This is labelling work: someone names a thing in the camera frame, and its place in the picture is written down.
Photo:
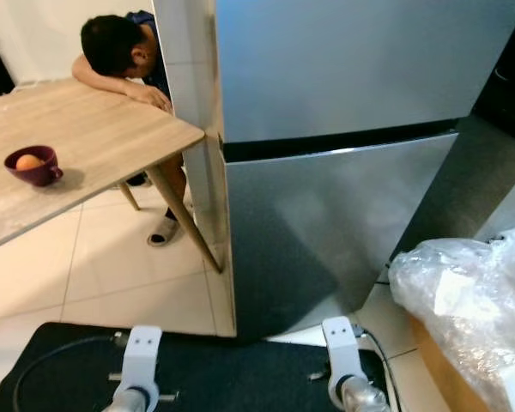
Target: plastic bag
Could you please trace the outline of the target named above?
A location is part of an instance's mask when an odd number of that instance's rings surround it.
[[[424,323],[489,408],[511,411],[500,369],[515,365],[515,229],[488,243],[422,242],[388,274],[396,303]]]

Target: freezer door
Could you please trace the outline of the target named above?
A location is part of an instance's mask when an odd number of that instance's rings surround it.
[[[515,0],[217,0],[226,142],[465,117]]]
[[[227,163],[238,336],[359,309],[455,138]]]

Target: black cable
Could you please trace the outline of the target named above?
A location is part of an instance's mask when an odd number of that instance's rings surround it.
[[[395,393],[395,401],[397,402],[397,412],[403,412],[403,409],[401,408],[401,400],[398,396],[398,388],[397,384],[395,383],[395,378],[393,376],[393,371],[391,370],[391,365],[389,364],[389,361],[387,360],[387,356],[385,356],[385,352],[382,349],[381,345],[379,344],[378,339],[376,339],[376,336],[373,335],[373,333],[370,330],[362,329],[362,335],[361,336],[367,336],[372,339],[374,344],[376,345],[376,348],[378,348],[378,351],[381,353],[381,357],[384,358],[385,366],[387,367],[387,373],[389,373],[389,379],[391,381],[391,386],[393,387],[393,392]]]
[[[47,361],[51,357],[55,356],[56,354],[60,354],[62,352],[65,352],[69,349],[85,345],[87,343],[93,343],[93,342],[112,342],[114,340],[114,336],[91,336],[91,337],[85,337],[83,339],[79,339],[77,341],[67,343],[63,346],[60,346],[59,348],[55,348],[52,351],[48,352],[47,354],[43,354],[38,359],[32,361],[28,367],[26,367],[23,372],[19,375],[19,378],[17,379],[17,382],[15,383],[14,387],[14,393],[13,393],[13,406],[14,406],[14,412],[21,412],[21,407],[19,406],[19,394],[21,391],[21,385],[23,384],[23,381],[27,378],[27,375],[33,371],[35,367],[37,367],[40,363]]]

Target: black hair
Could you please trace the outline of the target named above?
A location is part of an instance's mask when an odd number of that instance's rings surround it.
[[[117,15],[99,15],[84,24],[80,32],[82,50],[95,72],[120,76],[134,67],[131,49],[145,40],[142,29]]]

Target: man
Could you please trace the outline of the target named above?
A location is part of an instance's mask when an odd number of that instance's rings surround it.
[[[72,75],[92,88],[125,94],[133,100],[172,112],[170,90],[162,63],[155,18],[146,11],[126,17],[101,15],[81,31],[82,54],[72,65]],[[141,78],[145,84],[126,80]],[[181,154],[161,164],[161,170],[183,199],[186,178]],[[170,209],[147,238],[151,246],[165,245],[179,228]]]

